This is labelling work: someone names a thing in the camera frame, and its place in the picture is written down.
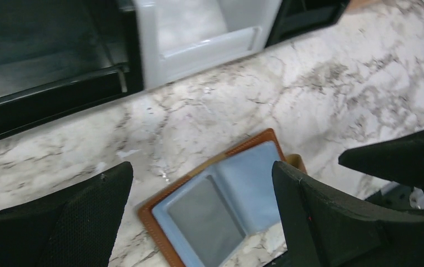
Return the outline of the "black and white card tray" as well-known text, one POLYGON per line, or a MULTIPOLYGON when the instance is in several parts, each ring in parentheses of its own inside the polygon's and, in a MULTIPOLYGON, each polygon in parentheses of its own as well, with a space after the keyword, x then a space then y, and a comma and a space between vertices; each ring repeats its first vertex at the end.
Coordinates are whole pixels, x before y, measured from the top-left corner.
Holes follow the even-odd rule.
POLYGON ((0 140, 336 24, 349 1, 0 1, 0 140))

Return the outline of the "brown leather card holder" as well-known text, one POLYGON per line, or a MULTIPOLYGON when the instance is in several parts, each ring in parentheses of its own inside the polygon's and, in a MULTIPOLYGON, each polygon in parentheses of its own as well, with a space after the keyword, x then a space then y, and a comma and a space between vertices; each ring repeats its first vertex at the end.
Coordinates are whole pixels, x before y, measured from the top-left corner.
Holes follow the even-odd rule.
POLYGON ((248 237, 280 223, 272 182, 279 160, 306 171, 268 128, 165 187, 137 215, 170 266, 222 266, 248 237))

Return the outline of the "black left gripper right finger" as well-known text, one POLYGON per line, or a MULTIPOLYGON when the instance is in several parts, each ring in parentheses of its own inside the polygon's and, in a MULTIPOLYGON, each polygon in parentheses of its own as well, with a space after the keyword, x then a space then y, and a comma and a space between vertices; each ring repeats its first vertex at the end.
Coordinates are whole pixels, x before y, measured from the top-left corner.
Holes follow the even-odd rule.
POLYGON ((424 210, 392 210, 283 161, 272 180, 291 266, 424 266, 424 210))

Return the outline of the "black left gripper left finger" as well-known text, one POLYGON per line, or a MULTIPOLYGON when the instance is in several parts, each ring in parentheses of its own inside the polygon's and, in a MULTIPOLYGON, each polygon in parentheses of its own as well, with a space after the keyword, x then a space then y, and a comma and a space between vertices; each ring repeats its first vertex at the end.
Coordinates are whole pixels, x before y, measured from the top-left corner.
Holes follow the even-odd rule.
POLYGON ((129 162, 0 211, 0 266, 107 266, 133 181, 129 162))

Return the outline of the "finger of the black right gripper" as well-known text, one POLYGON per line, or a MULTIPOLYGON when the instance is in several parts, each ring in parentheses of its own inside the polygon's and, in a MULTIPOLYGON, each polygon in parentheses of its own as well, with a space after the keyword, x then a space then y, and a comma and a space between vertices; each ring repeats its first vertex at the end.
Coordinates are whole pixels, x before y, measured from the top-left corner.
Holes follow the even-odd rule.
POLYGON ((341 166, 424 192, 424 130, 344 151, 341 166))

